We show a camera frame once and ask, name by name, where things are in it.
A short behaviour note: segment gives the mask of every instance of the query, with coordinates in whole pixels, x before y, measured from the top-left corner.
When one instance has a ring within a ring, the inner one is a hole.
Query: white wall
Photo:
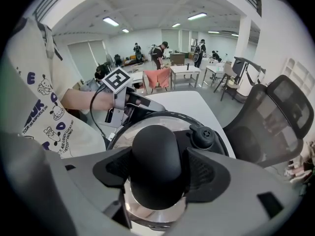
[[[300,18],[281,1],[262,0],[260,37],[254,62],[267,69],[264,83],[281,74],[288,57],[299,61],[315,77],[314,43]],[[315,89],[308,99],[315,109]],[[314,123],[309,134],[315,134]]]
[[[112,37],[107,42],[109,54],[112,58],[115,54],[119,54],[121,58],[134,55],[134,43],[140,45],[142,53],[147,57],[151,45],[162,43],[161,29],[137,30]]]
[[[219,51],[218,55],[223,58],[227,53],[227,60],[233,61],[237,44],[237,37],[227,37],[222,35],[213,35],[209,33],[199,32],[198,41],[204,39],[206,41],[207,55],[211,55],[212,51]],[[253,60],[257,45],[249,42],[243,58]]]
[[[64,62],[69,69],[72,69],[73,75],[77,76],[78,81],[82,79],[82,75],[77,69],[69,51],[68,45],[78,42],[88,41],[88,40],[103,40],[107,51],[109,52],[108,36],[100,34],[68,34],[55,36],[54,40],[56,42],[57,48],[59,49],[60,55],[62,56]]]

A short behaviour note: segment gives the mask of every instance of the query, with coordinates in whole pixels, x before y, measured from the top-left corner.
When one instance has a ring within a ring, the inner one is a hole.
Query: black cap
[[[168,47],[168,43],[166,41],[163,41],[162,45],[165,46],[165,48]]]

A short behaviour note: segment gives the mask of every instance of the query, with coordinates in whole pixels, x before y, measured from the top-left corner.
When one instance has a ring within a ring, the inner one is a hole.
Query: mesh chair back
[[[268,167],[300,154],[314,111],[287,76],[255,85],[238,116],[224,128],[238,159]]]

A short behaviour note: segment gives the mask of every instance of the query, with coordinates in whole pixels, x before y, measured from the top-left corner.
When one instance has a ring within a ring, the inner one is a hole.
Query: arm
[[[68,89],[61,100],[61,104],[68,109],[89,109],[94,94],[95,92],[83,92],[75,89]],[[113,106],[113,94],[100,92],[94,99],[92,108],[94,110],[107,111]]]

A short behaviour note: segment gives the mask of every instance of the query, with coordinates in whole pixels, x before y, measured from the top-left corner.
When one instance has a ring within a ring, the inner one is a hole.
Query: window
[[[72,59],[84,81],[94,78],[98,64],[106,62],[106,50],[102,40],[68,45]]]

